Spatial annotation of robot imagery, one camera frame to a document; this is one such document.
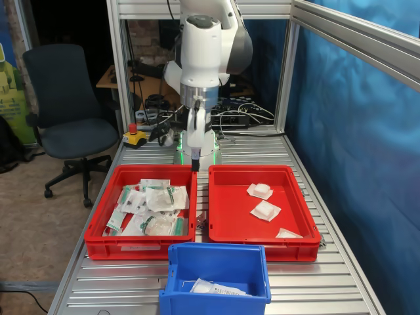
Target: green poster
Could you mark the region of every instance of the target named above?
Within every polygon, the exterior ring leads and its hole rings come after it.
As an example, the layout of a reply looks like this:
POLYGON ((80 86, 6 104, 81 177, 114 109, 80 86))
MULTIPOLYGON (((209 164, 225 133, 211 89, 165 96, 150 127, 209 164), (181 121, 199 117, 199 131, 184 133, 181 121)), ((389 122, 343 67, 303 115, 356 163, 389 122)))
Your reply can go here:
POLYGON ((22 78, 16 68, 7 17, 0 0, 0 115, 23 144, 35 143, 33 130, 26 125, 27 114, 22 78))

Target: black office chair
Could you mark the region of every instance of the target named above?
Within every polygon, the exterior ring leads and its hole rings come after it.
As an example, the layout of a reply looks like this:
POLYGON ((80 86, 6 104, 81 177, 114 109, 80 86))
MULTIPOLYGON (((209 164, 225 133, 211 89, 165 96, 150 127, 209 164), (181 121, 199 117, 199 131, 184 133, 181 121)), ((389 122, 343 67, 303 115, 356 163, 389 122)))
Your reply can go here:
POLYGON ((23 58, 39 105, 39 115, 29 115, 28 125, 34 128, 38 142, 49 156, 81 158, 64 161, 63 173, 46 183, 44 196, 53 196, 52 185, 83 173, 83 204, 90 207, 89 172, 107 173, 112 160, 111 156, 90 160, 86 157, 113 146, 118 134, 101 118, 101 107, 93 94, 83 49, 77 45, 47 45, 25 52, 23 58), (44 129, 41 135, 38 127, 44 129))

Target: backpack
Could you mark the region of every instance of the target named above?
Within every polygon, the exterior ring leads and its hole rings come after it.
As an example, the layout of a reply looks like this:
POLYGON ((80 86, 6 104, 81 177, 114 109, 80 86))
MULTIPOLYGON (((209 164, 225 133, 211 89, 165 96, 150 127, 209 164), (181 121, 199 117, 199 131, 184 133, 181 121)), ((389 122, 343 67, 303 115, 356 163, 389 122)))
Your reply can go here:
POLYGON ((19 163, 16 161, 29 162, 34 156, 45 154, 32 154, 29 159, 25 156, 25 147, 19 138, 13 133, 6 119, 0 115, 0 174, 14 169, 19 163))

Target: slotted table surface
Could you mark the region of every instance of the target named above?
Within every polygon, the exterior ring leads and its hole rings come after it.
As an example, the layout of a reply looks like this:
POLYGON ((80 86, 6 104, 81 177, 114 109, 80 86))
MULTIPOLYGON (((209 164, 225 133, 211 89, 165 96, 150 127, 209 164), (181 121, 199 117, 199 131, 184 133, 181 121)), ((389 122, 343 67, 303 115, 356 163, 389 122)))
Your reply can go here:
MULTIPOLYGON (((271 126, 261 126, 247 130, 246 133, 275 133, 275 130, 271 126)), ((314 263, 267 264, 272 302, 266 306, 265 314, 384 314, 287 137, 235 138, 235 143, 229 140, 220 142, 223 164, 290 166, 314 221, 327 243, 319 250, 318 259, 314 263)), ((112 169, 117 165, 127 164, 172 164, 176 145, 162 148, 152 142, 139 150, 120 146, 112 169)), ((98 199, 111 173, 110 171, 98 199)), ((198 173, 197 206, 197 216, 202 213, 207 216, 207 173, 198 173)), ((197 230, 196 241, 206 242, 207 231, 197 230)), ((165 287, 166 277, 167 261, 90 260, 82 234, 49 314, 108 315, 105 311, 111 315, 159 314, 158 290, 165 287)))

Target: aluminum profile table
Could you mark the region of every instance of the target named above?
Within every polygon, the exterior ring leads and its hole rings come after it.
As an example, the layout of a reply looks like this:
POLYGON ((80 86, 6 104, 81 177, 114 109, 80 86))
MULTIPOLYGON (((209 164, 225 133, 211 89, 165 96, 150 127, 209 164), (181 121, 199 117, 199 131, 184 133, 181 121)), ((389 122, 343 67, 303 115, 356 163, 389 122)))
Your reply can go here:
MULTIPOLYGON (((257 127, 247 133, 276 133, 276 129, 274 126, 257 127)), ((172 164, 176 145, 161 148, 156 142, 150 142, 139 150, 120 146, 112 169, 117 165, 172 164)), ((222 140, 220 149, 223 164, 290 166, 327 243, 319 250, 314 263, 268 263, 272 302, 267 305, 265 314, 384 314, 287 137, 236 136, 235 144, 222 140)), ((111 173, 112 170, 102 186, 88 223, 111 173)), ((207 173, 198 174, 197 209, 197 216, 202 213, 207 215, 207 173)), ((207 231, 197 230, 196 241, 206 242, 207 231)), ((49 314, 97 315, 100 310, 106 310, 111 315, 159 314, 158 290, 165 287, 166 277, 167 261, 90 260, 82 234, 49 314)))
MULTIPOLYGON (((175 18, 179 18, 179 2, 169 0, 169 3, 175 18)), ((124 130, 127 131, 134 117, 127 84, 127 43, 123 22, 168 19, 170 16, 166 0, 107 0, 107 5, 119 101, 124 130)), ((420 40, 416 37, 304 0, 238 0, 238 6, 245 19, 287 20, 274 125, 258 127, 247 133, 284 132, 301 28, 316 33, 420 92, 420 40)), ((124 164, 171 164, 175 145, 159 147, 157 143, 147 143, 139 150, 128 150, 120 146, 112 169, 124 164)), ((315 223, 327 243, 325 248, 320 249, 314 263, 268 264, 272 302, 266 307, 266 314, 385 314, 288 138, 241 136, 237 137, 235 144, 223 140, 220 148, 223 164, 292 167, 315 223)), ((207 213, 207 181, 207 175, 200 173, 198 215, 207 213)), ((206 232, 198 230, 196 240, 206 242, 206 232)), ((159 314, 158 290, 166 282, 165 261, 92 261, 86 253, 82 235, 49 314, 159 314)))

